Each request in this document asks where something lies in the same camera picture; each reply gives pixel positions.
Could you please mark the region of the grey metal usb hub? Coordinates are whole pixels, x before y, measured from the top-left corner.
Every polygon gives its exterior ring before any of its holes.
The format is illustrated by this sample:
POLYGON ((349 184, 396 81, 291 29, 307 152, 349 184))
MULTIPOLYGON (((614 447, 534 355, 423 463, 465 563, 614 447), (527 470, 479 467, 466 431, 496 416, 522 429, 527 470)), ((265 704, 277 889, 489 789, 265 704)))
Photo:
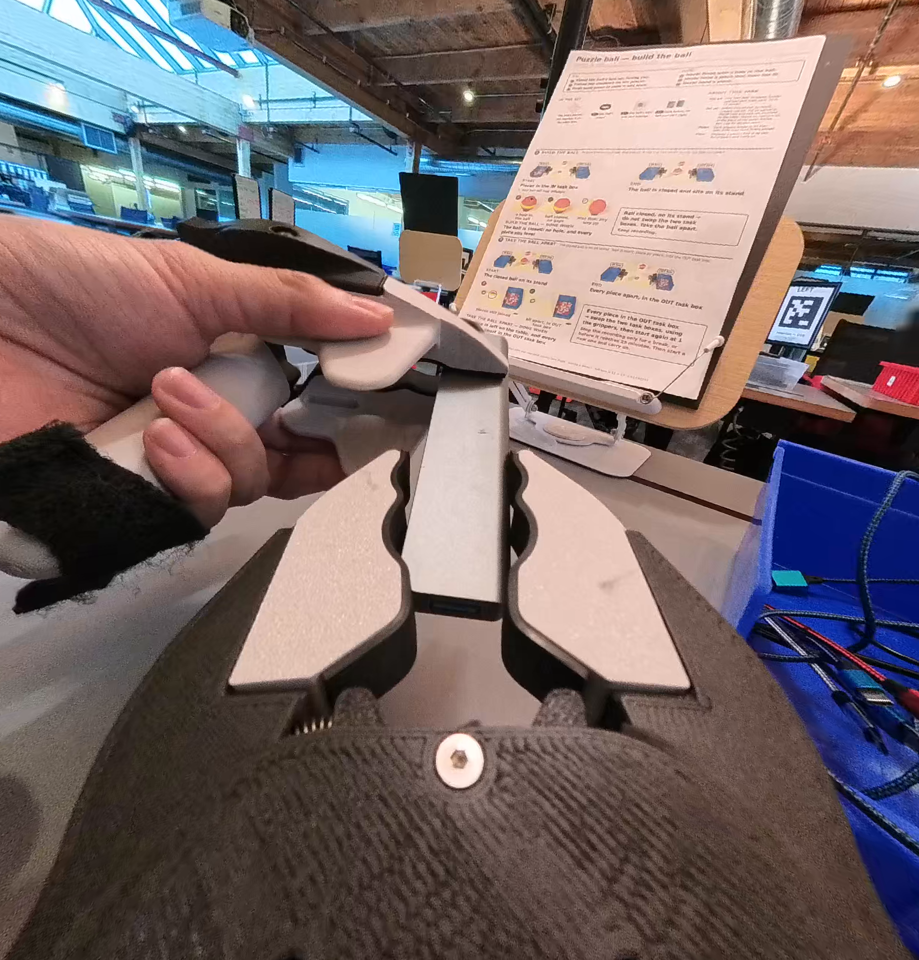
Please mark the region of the grey metal usb hub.
POLYGON ((503 617, 511 554, 509 451, 506 376, 443 371, 402 554, 418 612, 503 617))

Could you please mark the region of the red plastic bin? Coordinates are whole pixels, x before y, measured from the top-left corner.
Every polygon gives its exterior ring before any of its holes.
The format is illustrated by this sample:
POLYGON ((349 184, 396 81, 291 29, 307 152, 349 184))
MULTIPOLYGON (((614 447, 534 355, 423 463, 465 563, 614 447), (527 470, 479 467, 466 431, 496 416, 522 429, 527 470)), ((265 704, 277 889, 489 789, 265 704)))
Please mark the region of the red plastic bin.
POLYGON ((919 366, 881 361, 872 390, 892 401, 919 407, 919 366))

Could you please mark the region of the person's left hand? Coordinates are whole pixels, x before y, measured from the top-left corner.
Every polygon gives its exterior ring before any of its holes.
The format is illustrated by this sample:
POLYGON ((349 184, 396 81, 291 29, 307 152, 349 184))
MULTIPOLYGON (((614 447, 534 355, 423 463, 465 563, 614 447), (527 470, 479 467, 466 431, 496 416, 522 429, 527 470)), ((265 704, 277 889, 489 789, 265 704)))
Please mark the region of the person's left hand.
POLYGON ((86 434, 152 396, 143 433, 163 486, 206 528, 265 497, 344 479, 324 440, 255 428, 192 371, 228 334, 369 339, 393 311, 306 273, 180 242, 0 215, 0 445, 51 423, 86 434))

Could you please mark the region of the black ceiling pole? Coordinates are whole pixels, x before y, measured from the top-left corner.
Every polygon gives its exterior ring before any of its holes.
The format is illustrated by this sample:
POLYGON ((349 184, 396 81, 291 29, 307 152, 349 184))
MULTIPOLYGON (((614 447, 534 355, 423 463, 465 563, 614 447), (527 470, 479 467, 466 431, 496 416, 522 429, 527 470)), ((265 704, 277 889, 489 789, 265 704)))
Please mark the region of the black ceiling pole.
POLYGON ((570 55, 576 50, 581 50, 584 46, 593 5, 594 1, 564 1, 562 3, 560 22, 544 87, 544 99, 537 104, 537 112, 540 117, 546 113, 553 99, 570 55))

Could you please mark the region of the white ceiling projector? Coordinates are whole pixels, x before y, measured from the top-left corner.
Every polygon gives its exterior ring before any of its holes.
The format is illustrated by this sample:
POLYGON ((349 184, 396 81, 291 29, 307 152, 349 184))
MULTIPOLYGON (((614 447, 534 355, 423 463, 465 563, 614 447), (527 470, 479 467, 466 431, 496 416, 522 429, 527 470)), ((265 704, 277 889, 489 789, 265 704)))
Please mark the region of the white ceiling projector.
POLYGON ((200 45, 232 50, 250 44, 250 21, 231 2, 168 1, 166 6, 172 28, 200 45))

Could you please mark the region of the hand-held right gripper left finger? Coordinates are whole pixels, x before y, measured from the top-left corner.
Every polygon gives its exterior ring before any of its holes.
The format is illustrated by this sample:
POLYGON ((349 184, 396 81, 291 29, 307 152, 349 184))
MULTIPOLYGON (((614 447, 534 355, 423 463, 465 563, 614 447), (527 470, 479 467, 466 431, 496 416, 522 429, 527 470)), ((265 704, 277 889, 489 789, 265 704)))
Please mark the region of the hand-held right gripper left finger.
POLYGON ((417 656, 410 457, 381 453, 300 516, 229 677, 233 690, 388 692, 417 656))

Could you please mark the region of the black monitor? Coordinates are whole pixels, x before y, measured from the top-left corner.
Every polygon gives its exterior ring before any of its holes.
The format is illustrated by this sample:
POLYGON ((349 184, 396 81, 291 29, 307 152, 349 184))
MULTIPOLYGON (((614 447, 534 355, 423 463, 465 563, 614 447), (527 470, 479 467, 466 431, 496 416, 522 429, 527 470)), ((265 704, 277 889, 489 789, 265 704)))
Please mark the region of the black monitor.
POLYGON ((458 177, 401 172, 398 181, 405 232, 458 236, 458 177))

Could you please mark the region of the metal ventilation duct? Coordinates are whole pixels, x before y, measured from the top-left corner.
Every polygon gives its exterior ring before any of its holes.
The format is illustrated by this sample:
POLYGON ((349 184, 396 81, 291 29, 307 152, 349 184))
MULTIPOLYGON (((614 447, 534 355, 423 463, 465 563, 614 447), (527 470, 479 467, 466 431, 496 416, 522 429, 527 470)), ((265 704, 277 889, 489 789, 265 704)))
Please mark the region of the metal ventilation duct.
POLYGON ((751 39, 757 42, 788 40, 801 26, 805 2, 753 1, 751 39))

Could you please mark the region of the small clear plastic container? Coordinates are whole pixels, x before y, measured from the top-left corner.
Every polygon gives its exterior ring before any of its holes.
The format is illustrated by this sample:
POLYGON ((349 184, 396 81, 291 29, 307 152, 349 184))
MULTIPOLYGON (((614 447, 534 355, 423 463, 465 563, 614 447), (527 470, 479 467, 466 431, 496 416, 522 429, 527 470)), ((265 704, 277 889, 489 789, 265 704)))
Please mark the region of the small clear plastic container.
POLYGON ((806 362, 772 354, 757 356, 746 385, 755 389, 790 393, 809 371, 806 362))

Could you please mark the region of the grey desk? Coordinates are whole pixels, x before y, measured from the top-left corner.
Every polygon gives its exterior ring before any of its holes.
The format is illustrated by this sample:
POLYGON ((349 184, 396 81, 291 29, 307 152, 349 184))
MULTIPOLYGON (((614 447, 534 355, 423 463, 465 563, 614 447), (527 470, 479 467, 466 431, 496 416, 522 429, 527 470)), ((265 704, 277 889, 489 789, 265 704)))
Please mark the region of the grey desk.
MULTIPOLYGON (((629 478, 542 452, 650 542, 713 606, 761 483, 653 451, 629 478)), ((314 503, 232 510, 188 551, 129 571, 93 599, 16 615, 0 572, 0 958, 33 908, 114 721, 167 643, 280 529, 314 503)))

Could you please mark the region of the small wooden stand board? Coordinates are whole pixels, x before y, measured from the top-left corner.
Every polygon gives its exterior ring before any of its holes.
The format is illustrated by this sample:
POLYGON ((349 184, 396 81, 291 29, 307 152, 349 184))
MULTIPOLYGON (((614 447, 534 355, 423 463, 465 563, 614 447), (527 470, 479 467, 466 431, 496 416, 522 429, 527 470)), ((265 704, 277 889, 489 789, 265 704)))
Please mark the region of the small wooden stand board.
POLYGON ((401 232, 398 262, 401 282, 456 293, 463 280, 463 264, 464 248, 459 236, 406 228, 401 232))

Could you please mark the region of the blue plastic bin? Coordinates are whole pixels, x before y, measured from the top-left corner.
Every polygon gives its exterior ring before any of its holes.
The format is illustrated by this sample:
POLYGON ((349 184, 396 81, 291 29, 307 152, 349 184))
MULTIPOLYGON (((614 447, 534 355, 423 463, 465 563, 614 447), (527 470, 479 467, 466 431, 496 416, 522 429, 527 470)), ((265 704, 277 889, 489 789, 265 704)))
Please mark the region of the blue plastic bin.
POLYGON ((803 721, 919 958, 919 478, 781 441, 721 610, 803 721))

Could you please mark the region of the black white marker sign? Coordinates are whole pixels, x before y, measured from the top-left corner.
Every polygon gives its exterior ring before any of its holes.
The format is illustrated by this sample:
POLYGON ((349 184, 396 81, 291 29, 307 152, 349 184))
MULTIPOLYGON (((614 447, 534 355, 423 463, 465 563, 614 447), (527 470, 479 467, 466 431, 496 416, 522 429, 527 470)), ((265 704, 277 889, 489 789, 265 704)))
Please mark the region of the black white marker sign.
POLYGON ((841 287, 839 282, 795 278, 789 284, 765 344, 797 350, 810 348, 841 287))

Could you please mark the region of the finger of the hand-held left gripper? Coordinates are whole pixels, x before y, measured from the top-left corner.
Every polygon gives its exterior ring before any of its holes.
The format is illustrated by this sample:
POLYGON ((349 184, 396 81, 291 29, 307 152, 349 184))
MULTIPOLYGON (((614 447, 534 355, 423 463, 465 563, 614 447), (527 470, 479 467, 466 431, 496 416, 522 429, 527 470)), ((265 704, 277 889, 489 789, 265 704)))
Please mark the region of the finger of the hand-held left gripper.
POLYGON ((508 375, 501 338, 482 332, 396 279, 383 282, 378 299, 393 312, 387 332, 371 339, 319 344, 319 366, 333 386, 360 392, 392 388, 421 361, 466 374, 508 375))
POLYGON ((278 413, 297 437, 330 442, 345 474, 356 473, 389 450, 408 455, 416 476, 425 448, 440 378, 408 373, 383 390, 352 390, 312 375, 278 413))

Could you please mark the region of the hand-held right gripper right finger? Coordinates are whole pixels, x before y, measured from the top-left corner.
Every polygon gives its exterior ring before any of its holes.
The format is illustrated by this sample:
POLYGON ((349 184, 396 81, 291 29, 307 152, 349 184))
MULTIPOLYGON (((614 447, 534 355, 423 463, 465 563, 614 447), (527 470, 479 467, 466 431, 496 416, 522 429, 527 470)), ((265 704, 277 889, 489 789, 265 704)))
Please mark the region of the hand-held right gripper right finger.
POLYGON ((624 524, 530 451, 510 455, 501 656, 529 692, 686 692, 691 682, 624 524))

